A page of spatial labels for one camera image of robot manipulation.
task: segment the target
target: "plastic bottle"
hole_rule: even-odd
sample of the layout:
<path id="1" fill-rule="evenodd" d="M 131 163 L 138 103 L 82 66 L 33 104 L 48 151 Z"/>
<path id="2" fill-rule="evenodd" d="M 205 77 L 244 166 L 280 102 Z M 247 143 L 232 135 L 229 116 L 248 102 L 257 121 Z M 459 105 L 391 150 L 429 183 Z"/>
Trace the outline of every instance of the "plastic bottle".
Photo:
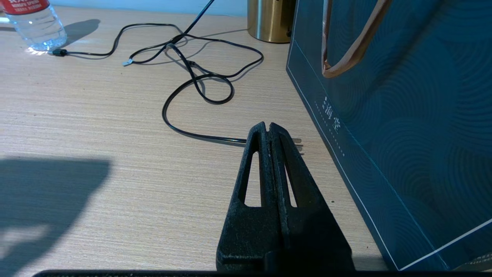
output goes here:
<path id="1" fill-rule="evenodd" d="M 0 0 L 4 12 L 22 39 L 36 51 L 66 43 L 66 33 L 48 0 Z"/>

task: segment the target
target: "wooden desk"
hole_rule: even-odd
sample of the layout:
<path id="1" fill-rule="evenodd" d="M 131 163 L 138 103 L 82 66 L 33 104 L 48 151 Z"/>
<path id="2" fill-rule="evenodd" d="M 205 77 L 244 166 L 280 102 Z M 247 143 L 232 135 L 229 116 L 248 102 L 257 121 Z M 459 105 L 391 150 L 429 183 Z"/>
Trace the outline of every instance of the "wooden desk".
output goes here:
<path id="1" fill-rule="evenodd" d="M 195 17 L 67 7 L 56 10 L 66 26 L 100 20 L 95 32 L 66 47 L 89 52 L 108 51 L 127 24 L 174 23 L 184 30 Z M 212 35 L 255 47 L 264 53 L 265 61 L 234 82 L 235 97 L 225 105 L 207 104 L 188 88 L 171 104 L 170 120 L 188 131 L 240 138 L 260 121 L 276 122 L 292 137 L 302 138 L 304 160 L 352 247 L 357 269 L 385 269 L 285 72 L 288 45 L 255 40 L 245 27 L 246 18 L 227 16 L 204 16 L 195 26 L 193 35 Z M 18 234 L 10 241 L 10 252 L 3 249 L 4 256 L 15 254 L 16 259 L 9 264 L 0 259 L 2 276 L 13 272 L 30 276 L 44 269 L 215 269 L 215 249 L 243 149 L 187 138 L 164 124 L 161 109 L 165 99 L 189 79 L 180 65 L 161 55 L 155 63 L 163 64 L 121 66 L 134 51 L 176 34 L 173 28 L 135 28 L 124 33 L 114 55 L 88 60 L 30 53 L 15 32 L 1 29 L 3 161 L 110 161 L 107 177 L 79 206 L 75 203 L 82 187 L 63 180 L 71 178 L 61 172 L 66 169 L 58 169 L 62 180 L 53 183 L 54 187 L 45 184 L 29 190 L 26 199 L 22 199 L 23 193 L 16 194 L 16 179 L 10 176 L 15 170 L 2 173 L 13 183 L 2 184 L 0 227 L 4 239 Z M 187 56 L 196 54 L 191 59 L 200 65 L 223 73 L 235 72 L 256 58 L 255 53 L 220 43 L 203 46 L 202 41 L 190 40 L 181 50 Z M 211 98 L 228 92 L 217 82 L 206 81 L 206 86 Z M 29 185 L 36 186 L 47 174 L 38 172 Z M 257 174 L 252 174 L 250 182 L 257 188 Z M 6 191 L 15 197 L 5 197 Z M 252 201 L 259 202 L 259 190 L 249 191 L 248 197 L 250 193 Z M 74 203 L 74 207 L 50 206 L 58 201 Z M 72 218 L 64 221 L 62 217 L 68 215 Z M 66 226 L 57 229 L 62 231 L 50 232 L 53 224 L 64 223 Z"/>

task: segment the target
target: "brass container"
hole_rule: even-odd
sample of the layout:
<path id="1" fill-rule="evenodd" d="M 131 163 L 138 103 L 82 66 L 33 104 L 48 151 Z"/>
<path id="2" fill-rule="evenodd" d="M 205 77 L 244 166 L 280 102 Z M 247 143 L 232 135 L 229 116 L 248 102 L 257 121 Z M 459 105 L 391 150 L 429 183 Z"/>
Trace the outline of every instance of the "brass container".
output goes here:
<path id="1" fill-rule="evenodd" d="M 248 33 L 266 42 L 290 42 L 295 7 L 295 0 L 248 0 Z"/>

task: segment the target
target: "bag handle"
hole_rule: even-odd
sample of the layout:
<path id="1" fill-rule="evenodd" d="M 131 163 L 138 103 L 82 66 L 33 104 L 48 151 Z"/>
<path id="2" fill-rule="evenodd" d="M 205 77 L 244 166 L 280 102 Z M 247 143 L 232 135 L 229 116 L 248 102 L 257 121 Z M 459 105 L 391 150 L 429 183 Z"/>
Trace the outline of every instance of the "bag handle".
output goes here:
<path id="1" fill-rule="evenodd" d="M 336 63 L 334 66 L 331 66 L 328 63 L 328 31 L 330 29 L 330 17 L 332 13 L 332 5 L 333 0 L 328 1 L 328 5 L 324 8 L 323 14 L 323 41 L 322 41 L 322 70 L 323 76 L 325 78 L 333 78 L 336 77 L 345 71 L 351 69 L 356 64 L 358 64 L 361 59 L 364 57 L 366 50 L 369 46 L 372 37 L 377 31 L 379 24 L 383 21 L 384 15 L 388 11 L 392 0 L 378 0 L 376 6 L 372 10 L 372 13 L 369 16 L 366 25 L 362 29 L 361 34 L 355 39 L 354 43 L 350 46 L 344 56 Z"/>

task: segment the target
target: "black cable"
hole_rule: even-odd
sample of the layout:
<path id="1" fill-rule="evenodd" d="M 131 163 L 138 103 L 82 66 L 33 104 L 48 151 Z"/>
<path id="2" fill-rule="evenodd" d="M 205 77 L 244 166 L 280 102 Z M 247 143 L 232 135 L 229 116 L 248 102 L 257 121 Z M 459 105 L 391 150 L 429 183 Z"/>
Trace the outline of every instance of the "black cable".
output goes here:
<path id="1" fill-rule="evenodd" d="M 184 90 L 186 87 L 188 87 L 191 84 L 193 84 L 195 86 L 195 89 L 197 90 L 198 94 L 200 94 L 200 96 L 206 102 L 208 102 L 208 103 L 220 105 L 220 104 L 224 104 L 224 103 L 229 102 L 234 97 L 234 86 L 232 85 L 232 82 L 229 80 L 229 78 L 238 76 L 239 74 L 241 74 L 247 68 L 249 68 L 249 67 L 251 67 L 251 66 L 253 66 L 255 64 L 258 64 L 258 63 L 260 63 L 260 62 L 262 62 L 264 60 L 263 54 L 259 50 L 255 49 L 253 47 L 249 47 L 249 46 L 246 46 L 246 45 L 233 43 L 233 42 L 230 42 L 230 41 L 227 41 L 227 40 L 223 40 L 223 39 L 204 38 L 204 37 L 198 37 L 198 36 L 194 36 L 194 35 L 189 35 L 188 34 L 188 32 L 196 25 L 196 23 L 198 22 L 198 20 L 200 20 L 200 18 L 203 16 L 203 14 L 207 11 L 207 9 L 210 7 L 210 5 L 213 2 L 214 2 L 214 0 L 210 0 L 208 2 L 208 4 L 202 9 L 202 11 L 197 15 L 197 17 L 193 20 L 193 22 L 190 24 L 190 26 L 184 32 L 181 32 L 181 30 L 176 25 L 174 25 L 174 24 L 161 24 L 161 23 L 137 23 L 137 24 L 130 24 L 130 25 L 127 25 L 127 26 L 123 27 L 120 30 L 120 32 L 116 36 L 115 41 L 113 43 L 113 48 L 108 53 L 72 52 L 72 51 L 67 51 L 65 49 L 56 49 L 56 50 L 52 51 L 50 54 L 55 55 L 55 56 L 62 56 L 62 57 L 63 56 L 67 56 L 67 55 L 110 56 L 110 55 L 112 55 L 115 52 L 116 48 L 118 47 L 118 43 L 120 41 L 120 37 L 122 36 L 123 32 L 126 29 L 128 29 L 128 28 L 135 27 L 135 26 L 172 26 L 172 27 L 175 27 L 180 32 L 179 35 L 173 37 L 171 40 L 169 40 L 167 42 L 164 42 L 164 43 L 161 43 L 161 44 L 157 44 L 157 45 L 153 45 L 153 46 L 149 46 L 149 47 L 145 47 L 145 48 L 142 48 L 142 49 L 134 52 L 133 54 L 130 55 L 128 62 L 124 63 L 123 65 L 129 65 L 129 64 L 145 64 L 145 63 L 148 63 L 148 62 L 152 61 L 153 59 L 155 59 L 157 56 L 159 56 L 162 52 L 166 51 L 167 49 L 173 49 L 176 52 L 176 54 L 178 54 L 178 56 L 182 60 L 182 62 L 184 63 L 184 66 L 188 70 L 191 79 L 188 80 L 188 81 L 186 81 L 185 83 L 183 83 L 173 93 L 171 93 L 171 95 L 167 98 L 166 102 L 164 103 L 164 106 L 162 107 L 162 119 L 164 120 L 164 122 L 166 123 L 166 125 L 169 128 L 171 128 L 172 130 L 174 130 L 174 131 L 176 131 L 176 132 L 178 132 L 178 133 L 180 133 L 182 135 L 189 136 L 189 137 L 192 137 L 192 138 L 195 138 L 195 139 L 205 139 L 205 140 L 211 140 L 211 141 L 214 141 L 214 142 L 222 142 L 222 143 L 232 143 L 232 144 L 239 143 L 239 144 L 244 144 L 244 143 L 246 143 L 246 139 L 243 139 L 243 138 L 227 138 L 227 137 L 217 137 L 217 136 L 201 135 L 201 134 L 195 134 L 195 133 L 191 133 L 191 132 L 187 132 L 187 131 L 181 130 L 181 129 L 175 127 L 174 125 L 172 125 L 169 122 L 168 118 L 167 118 L 167 109 L 169 108 L 169 105 L 170 105 L 171 101 L 174 99 L 174 97 L 176 97 L 176 95 L 178 95 L 182 90 Z M 212 72 L 210 70 L 207 70 L 207 69 L 201 67 L 196 62 L 189 61 L 188 59 L 186 59 L 186 57 L 183 55 L 183 53 L 175 46 L 176 43 L 178 43 L 181 39 L 183 39 L 185 37 L 191 37 L 193 39 L 200 39 L 200 40 L 207 40 L 207 41 L 216 41 L 216 42 L 227 43 L 227 44 L 230 44 L 230 45 L 239 47 L 239 48 L 243 48 L 243 49 L 248 49 L 248 50 L 254 51 L 254 52 L 256 52 L 256 53 L 258 53 L 260 55 L 260 58 L 258 58 L 257 60 L 255 60 L 255 61 L 253 61 L 253 62 L 251 62 L 251 63 L 249 63 L 247 65 L 245 65 L 238 72 L 236 72 L 234 74 L 231 74 L 231 75 L 218 74 L 218 73 Z M 161 47 L 161 49 L 159 49 L 159 51 L 155 55 L 153 55 L 152 57 L 150 57 L 150 58 L 148 58 L 148 59 L 146 59 L 144 61 L 134 61 L 133 60 L 133 58 L 135 56 L 137 56 L 138 54 L 140 54 L 140 53 L 142 53 L 142 52 L 144 52 L 146 50 L 154 49 L 154 48 L 158 48 L 158 47 Z M 203 75 L 195 75 L 195 73 L 193 72 L 193 68 L 197 68 L 200 71 L 204 72 L 205 74 L 203 74 Z M 226 98 L 224 98 L 223 100 L 212 100 L 212 99 L 206 97 L 205 94 L 201 91 L 200 87 L 198 86 L 198 81 L 201 80 L 201 79 L 205 79 L 205 78 L 220 79 L 223 82 L 225 82 L 226 84 L 228 84 L 229 87 L 231 88 L 231 91 L 230 91 L 229 95 Z"/>

